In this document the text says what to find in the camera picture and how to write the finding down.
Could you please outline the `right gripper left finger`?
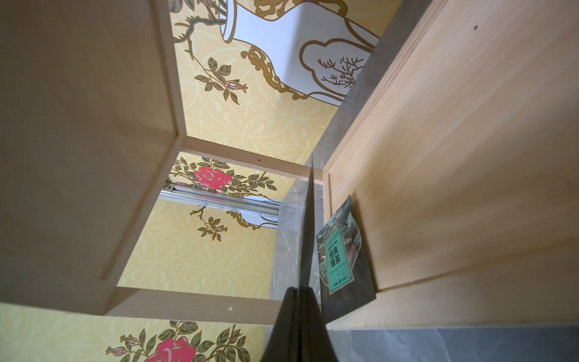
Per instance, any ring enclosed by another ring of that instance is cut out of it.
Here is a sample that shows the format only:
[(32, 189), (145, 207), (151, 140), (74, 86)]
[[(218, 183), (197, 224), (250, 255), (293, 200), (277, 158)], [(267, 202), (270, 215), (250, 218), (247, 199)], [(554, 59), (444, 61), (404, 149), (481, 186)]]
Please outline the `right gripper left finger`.
[(299, 292), (286, 290), (271, 336), (265, 347), (264, 362), (296, 362), (299, 348)]

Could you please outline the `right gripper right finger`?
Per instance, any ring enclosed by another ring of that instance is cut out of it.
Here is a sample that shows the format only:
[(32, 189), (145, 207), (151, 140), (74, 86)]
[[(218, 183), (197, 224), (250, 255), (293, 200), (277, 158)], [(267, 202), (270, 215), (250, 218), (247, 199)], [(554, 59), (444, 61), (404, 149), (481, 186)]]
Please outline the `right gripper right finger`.
[(338, 362), (318, 301), (310, 287), (299, 289), (298, 361)]

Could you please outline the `green tea bag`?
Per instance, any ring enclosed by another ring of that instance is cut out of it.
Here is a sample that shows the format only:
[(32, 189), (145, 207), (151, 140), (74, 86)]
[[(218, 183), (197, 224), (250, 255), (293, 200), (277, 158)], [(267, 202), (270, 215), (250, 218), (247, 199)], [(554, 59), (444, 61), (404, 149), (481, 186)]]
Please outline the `green tea bag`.
[(348, 197), (317, 235), (323, 320), (331, 323), (376, 299), (372, 268)]
[(312, 270), (312, 259), (315, 243), (315, 169), (310, 167), (308, 185), (305, 197), (305, 209), (303, 215), (301, 254), (299, 264), (299, 287), (309, 286)]

